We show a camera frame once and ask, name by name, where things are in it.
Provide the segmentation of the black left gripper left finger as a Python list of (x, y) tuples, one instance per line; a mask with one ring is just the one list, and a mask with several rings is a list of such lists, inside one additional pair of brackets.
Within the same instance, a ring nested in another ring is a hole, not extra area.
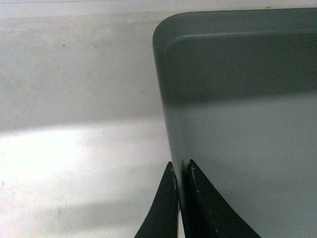
[(168, 162), (152, 205), (136, 238), (178, 237), (179, 192), (172, 162)]

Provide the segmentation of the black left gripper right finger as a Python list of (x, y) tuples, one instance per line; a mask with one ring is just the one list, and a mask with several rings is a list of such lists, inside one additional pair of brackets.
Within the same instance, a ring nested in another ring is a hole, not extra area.
[(191, 238), (259, 238), (260, 236), (233, 210), (199, 166), (187, 165), (187, 221)]

